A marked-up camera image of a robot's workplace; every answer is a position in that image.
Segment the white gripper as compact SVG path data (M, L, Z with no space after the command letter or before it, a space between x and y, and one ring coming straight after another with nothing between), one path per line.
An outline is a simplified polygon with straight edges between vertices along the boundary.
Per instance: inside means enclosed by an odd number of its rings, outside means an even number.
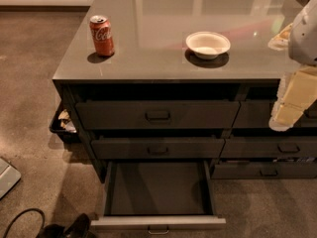
M317 65L317 0L309 0L292 24L270 39L267 46L275 51L288 49L292 60ZM279 82L268 126L284 132L293 127L317 100L317 67L301 66L286 73Z

